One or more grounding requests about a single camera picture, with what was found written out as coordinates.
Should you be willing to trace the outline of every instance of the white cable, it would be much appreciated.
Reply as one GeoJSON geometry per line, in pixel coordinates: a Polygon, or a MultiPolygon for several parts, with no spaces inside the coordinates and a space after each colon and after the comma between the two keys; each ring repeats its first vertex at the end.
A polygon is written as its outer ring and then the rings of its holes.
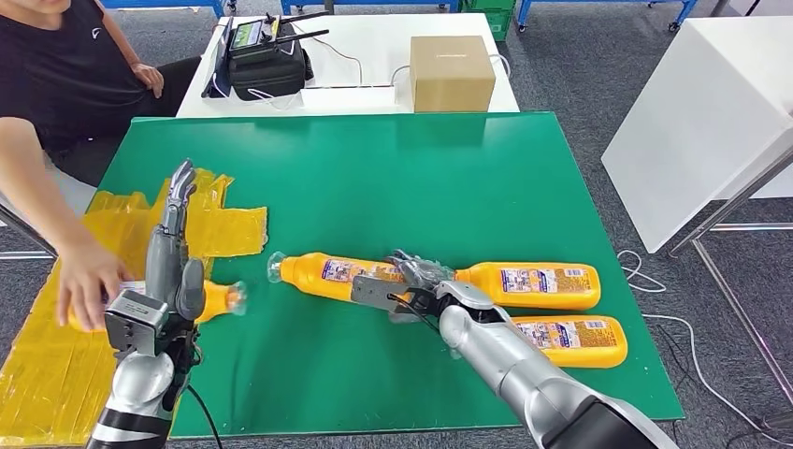
{"type": "Polygon", "coordinates": [[[746,420],[746,422],[749,423],[749,426],[751,426],[754,430],[756,430],[760,435],[766,437],[767,439],[771,440],[772,442],[776,442],[776,443],[782,444],[783,446],[786,446],[786,447],[793,447],[793,443],[781,442],[781,441],[775,439],[774,437],[772,437],[771,435],[765,433],[757,424],[755,424],[754,421],[752,421],[752,419],[749,416],[746,415],[746,413],[741,412],[741,410],[738,407],[734,406],[732,404],[732,402],[728,401],[725,397],[721,396],[716,390],[714,390],[713,387],[710,386],[710,384],[708,384],[708,382],[705,380],[705,376],[702,375],[702,369],[699,368],[699,361],[697,360],[697,347],[694,345],[694,327],[692,327],[691,324],[689,324],[683,318],[678,318],[676,316],[653,315],[653,314],[649,314],[649,313],[643,313],[642,316],[644,318],[656,318],[656,319],[661,319],[661,320],[672,320],[672,321],[676,321],[678,323],[683,323],[686,327],[688,327],[688,337],[689,337],[689,339],[691,341],[691,358],[694,359],[694,368],[697,370],[697,376],[699,376],[699,381],[702,382],[703,385],[705,385],[705,388],[707,388],[708,391],[710,391],[714,396],[719,398],[719,400],[721,400],[728,407],[730,407],[730,409],[732,409],[732,411],[734,411],[741,418],[746,420]]]}
{"type": "Polygon", "coordinates": [[[279,108],[278,106],[275,106],[273,104],[273,100],[276,99],[276,98],[282,98],[282,97],[273,96],[271,94],[268,94],[267,92],[262,92],[262,91],[260,91],[258,89],[248,89],[248,94],[251,94],[251,95],[255,96],[256,98],[258,98],[260,100],[267,101],[267,104],[270,105],[273,109],[280,110],[280,111],[288,110],[289,107],[292,106],[292,102],[295,101],[295,98],[297,98],[297,95],[298,95],[298,94],[292,95],[292,98],[289,99],[289,102],[286,103],[286,106],[283,107],[283,108],[279,108]]]}
{"type": "Polygon", "coordinates": [[[398,68],[397,70],[394,70],[394,73],[391,74],[391,84],[389,84],[389,86],[394,86],[394,81],[397,79],[397,73],[399,73],[400,71],[402,71],[402,70],[404,70],[406,68],[411,68],[411,67],[409,65],[403,65],[402,67],[398,68]]]}
{"type": "Polygon", "coordinates": [[[510,62],[507,61],[507,58],[498,53],[488,54],[487,56],[490,58],[501,58],[501,61],[504,62],[504,68],[507,70],[507,79],[512,78],[512,67],[510,67],[510,62]]]}
{"type": "Polygon", "coordinates": [[[223,98],[228,98],[228,95],[226,95],[225,92],[223,92],[222,90],[220,90],[220,88],[218,88],[218,72],[212,74],[212,86],[215,87],[215,90],[218,91],[218,93],[222,95],[223,98]]]}
{"type": "MultiPolygon", "coordinates": [[[[631,250],[620,251],[619,253],[617,253],[617,260],[619,260],[619,258],[622,256],[622,254],[625,254],[625,253],[633,255],[638,260],[638,265],[635,268],[621,267],[623,270],[625,270],[625,271],[627,271],[629,273],[626,276],[626,280],[630,280],[630,278],[632,278],[633,276],[639,276],[639,277],[644,278],[645,280],[647,280],[649,282],[654,283],[655,285],[658,285],[659,288],[651,290],[651,289],[648,289],[648,288],[639,287],[638,285],[634,285],[634,284],[632,284],[630,282],[627,283],[628,285],[630,285],[632,288],[635,288],[636,290],[639,290],[639,291],[642,291],[642,292],[647,292],[647,293],[662,293],[662,292],[665,292],[667,290],[667,287],[663,283],[658,282],[655,279],[653,279],[653,278],[651,278],[651,277],[639,272],[639,268],[642,267],[642,258],[637,253],[635,253],[635,252],[633,252],[631,250]]],[[[714,390],[714,388],[711,387],[710,384],[708,384],[708,382],[705,380],[705,376],[702,374],[702,369],[699,367],[699,360],[697,359],[697,347],[694,344],[694,327],[690,323],[688,323],[683,318],[678,318],[676,316],[653,315],[653,314],[650,314],[650,313],[643,313],[642,316],[644,318],[656,318],[656,319],[662,319],[662,320],[672,320],[672,321],[676,321],[678,323],[683,323],[686,327],[688,327],[688,337],[689,337],[689,340],[691,342],[691,358],[694,359],[694,368],[697,370],[697,376],[699,377],[699,381],[702,382],[702,384],[705,386],[705,388],[707,388],[708,391],[711,392],[711,394],[713,394],[719,400],[724,402],[728,407],[730,407],[730,409],[732,411],[734,411],[741,418],[743,418],[747,423],[749,423],[749,426],[751,426],[754,430],[756,430],[760,435],[762,435],[763,437],[767,438],[768,440],[771,440],[772,442],[776,442],[778,444],[782,444],[783,446],[786,446],[786,447],[793,447],[793,443],[781,442],[781,441],[775,439],[773,436],[769,435],[768,433],[765,433],[757,424],[755,424],[754,421],[752,421],[752,419],[748,415],[746,415],[746,413],[742,412],[738,407],[733,405],[732,402],[727,400],[725,397],[721,396],[721,394],[719,394],[719,392],[714,390]]]]}
{"type": "Polygon", "coordinates": [[[621,269],[623,269],[623,270],[628,272],[628,275],[625,277],[628,285],[630,285],[631,287],[639,290],[640,292],[646,292],[646,293],[664,293],[664,292],[667,291],[667,286],[666,285],[664,285],[661,282],[656,281],[655,279],[651,278],[650,276],[647,276],[646,274],[643,274],[643,273],[639,272],[639,268],[642,267],[642,257],[641,256],[639,256],[638,254],[636,254],[635,252],[633,252],[631,250],[622,250],[619,253],[617,253],[617,260],[619,260],[619,258],[622,257],[622,254],[631,254],[634,257],[636,257],[636,260],[639,261],[638,265],[635,268],[627,268],[627,267],[622,267],[622,266],[620,267],[621,269]],[[632,278],[634,276],[639,276],[640,278],[644,278],[647,281],[652,282],[655,285],[657,285],[658,288],[649,289],[649,288],[639,287],[636,284],[630,283],[630,278],[632,278]]]}
{"type": "MultiPolygon", "coordinates": [[[[292,26],[299,31],[300,33],[305,33],[302,28],[292,23],[292,26]]],[[[364,85],[364,67],[361,65],[361,61],[358,58],[353,58],[352,56],[347,56],[346,54],[342,53],[341,51],[336,50],[336,47],[328,44],[327,42],[318,39],[316,37],[312,37],[312,39],[316,40],[317,42],[327,46],[330,50],[334,51],[337,55],[341,56],[344,59],[349,59],[351,61],[355,61],[358,64],[358,87],[364,85]]]]}

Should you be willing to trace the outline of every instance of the person's arm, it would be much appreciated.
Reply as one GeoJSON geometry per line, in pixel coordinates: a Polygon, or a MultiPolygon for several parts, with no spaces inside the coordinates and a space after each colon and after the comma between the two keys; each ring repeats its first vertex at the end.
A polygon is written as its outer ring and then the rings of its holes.
{"type": "Polygon", "coordinates": [[[119,25],[116,24],[108,12],[105,11],[105,7],[102,6],[99,0],[89,1],[95,1],[96,5],[99,6],[99,9],[102,10],[102,24],[105,25],[105,29],[108,30],[108,34],[113,38],[113,42],[115,42],[119,47],[119,50],[122,51],[126,63],[129,64],[129,67],[132,69],[133,73],[135,73],[135,76],[141,82],[146,84],[146,87],[154,92],[155,98],[162,96],[163,86],[166,82],[163,78],[163,74],[161,74],[160,71],[155,67],[145,65],[140,62],[140,58],[137,57],[137,53],[135,53],[135,50],[129,44],[129,41],[126,40],[126,36],[123,35],[122,29],[119,28],[119,25]]]}
{"type": "Polygon", "coordinates": [[[45,171],[36,130],[26,120],[0,117],[0,191],[61,258],[56,307],[61,326],[71,304],[84,328],[104,327],[100,286],[110,297],[116,297],[119,279],[126,271],[66,204],[54,179],[45,171]]]}

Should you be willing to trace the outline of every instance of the green tabletop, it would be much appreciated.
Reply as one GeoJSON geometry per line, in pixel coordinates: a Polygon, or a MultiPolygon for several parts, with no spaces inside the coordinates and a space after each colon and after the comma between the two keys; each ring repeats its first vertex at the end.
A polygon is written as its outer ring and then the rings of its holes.
{"type": "MultiPolygon", "coordinates": [[[[153,200],[185,157],[236,179],[226,207],[269,207],[263,253],[214,265],[215,282],[251,286],[247,314],[201,326],[192,385],[221,434],[517,425],[426,326],[268,283],[275,251],[381,259],[402,248],[452,268],[590,264],[603,295],[588,313],[619,320],[627,360],[568,372],[651,418],[683,417],[554,114],[140,121],[100,188],[153,200]]],[[[184,395],[172,436],[209,434],[184,395]]]]}

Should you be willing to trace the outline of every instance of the blue table leg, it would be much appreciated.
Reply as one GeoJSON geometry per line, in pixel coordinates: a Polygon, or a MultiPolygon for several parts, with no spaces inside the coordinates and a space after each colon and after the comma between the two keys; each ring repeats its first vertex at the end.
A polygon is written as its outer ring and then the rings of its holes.
{"type": "Polygon", "coordinates": [[[518,11],[518,32],[523,33],[526,30],[526,17],[528,16],[528,9],[531,7],[531,0],[521,0],[521,8],[518,11]]]}
{"type": "Polygon", "coordinates": [[[677,19],[674,22],[670,23],[669,30],[671,32],[675,32],[680,29],[680,25],[683,24],[683,21],[688,14],[691,12],[691,9],[694,9],[694,5],[697,4],[697,0],[686,0],[683,2],[683,9],[680,10],[680,14],[677,15],[677,19]]]}
{"type": "Polygon", "coordinates": [[[688,0],[687,2],[683,2],[683,9],[680,10],[680,14],[677,15],[677,20],[675,20],[678,24],[682,24],[688,14],[691,13],[691,9],[694,9],[694,5],[697,4],[697,0],[688,0]]]}
{"type": "Polygon", "coordinates": [[[222,16],[225,15],[225,11],[223,11],[223,2],[225,0],[215,0],[212,2],[212,9],[215,11],[215,15],[220,19],[222,16]]]}

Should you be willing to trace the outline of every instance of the yellow tape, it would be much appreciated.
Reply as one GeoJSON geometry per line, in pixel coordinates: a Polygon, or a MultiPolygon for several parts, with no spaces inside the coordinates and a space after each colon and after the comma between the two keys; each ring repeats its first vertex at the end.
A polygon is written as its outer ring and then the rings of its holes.
{"type": "MultiPolygon", "coordinates": [[[[190,256],[205,262],[262,251],[267,209],[224,210],[232,179],[196,171],[186,237],[190,256]]],[[[160,221],[167,186],[149,207],[141,193],[97,192],[83,222],[118,254],[136,279],[143,278],[149,235],[160,221]]],[[[115,360],[107,334],[55,324],[60,261],[38,293],[0,371],[0,446],[84,444],[105,405],[115,360]]]]}

